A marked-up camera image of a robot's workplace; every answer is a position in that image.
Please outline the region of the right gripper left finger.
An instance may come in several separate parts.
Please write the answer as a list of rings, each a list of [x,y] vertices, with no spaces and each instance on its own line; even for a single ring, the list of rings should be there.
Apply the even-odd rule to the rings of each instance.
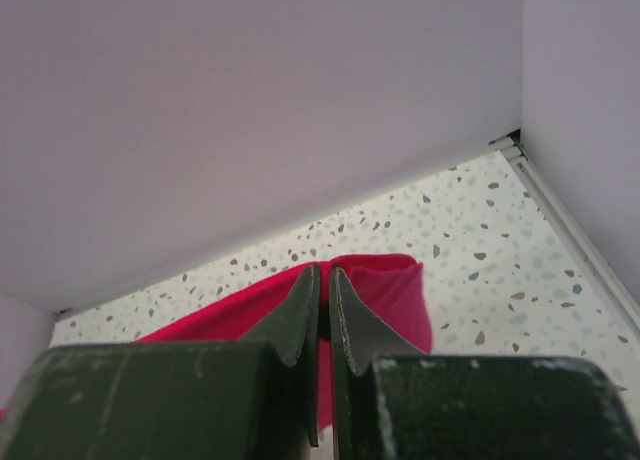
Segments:
[[[319,443],[320,272],[236,341],[54,348],[1,422],[5,459],[305,459]]]

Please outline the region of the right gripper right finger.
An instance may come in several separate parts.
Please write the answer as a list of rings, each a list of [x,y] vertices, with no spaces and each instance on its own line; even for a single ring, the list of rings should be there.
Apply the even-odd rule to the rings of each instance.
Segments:
[[[329,320],[338,459],[635,459],[610,379],[566,356],[426,355],[342,269]]]

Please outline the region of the magenta t shirt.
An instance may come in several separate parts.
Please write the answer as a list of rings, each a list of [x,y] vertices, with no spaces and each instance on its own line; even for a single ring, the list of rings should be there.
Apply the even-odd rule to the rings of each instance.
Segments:
[[[238,340],[284,302],[304,269],[320,271],[320,305],[329,305],[331,271],[342,268],[363,303],[420,351],[433,348],[423,294],[423,264],[406,254],[350,254],[304,263],[272,274],[155,330],[136,342],[194,343]]]

